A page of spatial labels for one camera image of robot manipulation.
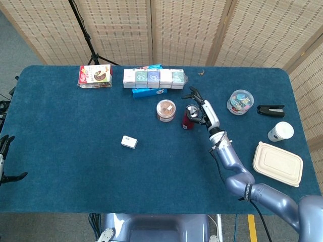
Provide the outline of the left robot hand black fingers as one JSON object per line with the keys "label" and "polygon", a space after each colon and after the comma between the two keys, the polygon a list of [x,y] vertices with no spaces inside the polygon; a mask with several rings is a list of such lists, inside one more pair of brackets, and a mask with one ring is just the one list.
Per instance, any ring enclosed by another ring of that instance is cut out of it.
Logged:
{"label": "left robot hand black fingers", "polygon": [[9,151],[11,142],[14,140],[14,136],[5,135],[1,137],[1,185],[11,182],[18,182],[27,176],[27,172],[24,172],[18,176],[6,176],[4,173],[5,160]]}

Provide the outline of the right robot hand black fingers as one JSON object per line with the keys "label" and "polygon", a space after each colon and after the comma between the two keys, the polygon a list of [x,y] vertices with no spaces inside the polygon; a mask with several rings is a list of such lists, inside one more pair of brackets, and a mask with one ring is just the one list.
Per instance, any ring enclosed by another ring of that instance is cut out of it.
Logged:
{"label": "right robot hand black fingers", "polygon": [[183,96],[182,99],[190,98],[195,100],[198,104],[198,108],[201,111],[202,116],[201,118],[199,118],[198,115],[194,116],[194,114],[191,113],[188,108],[186,108],[185,115],[188,120],[191,123],[200,124],[202,126],[205,125],[209,133],[211,133],[211,130],[213,129],[219,129],[220,120],[218,119],[210,102],[202,98],[201,94],[195,87],[190,86],[189,88],[191,90],[191,93]]}

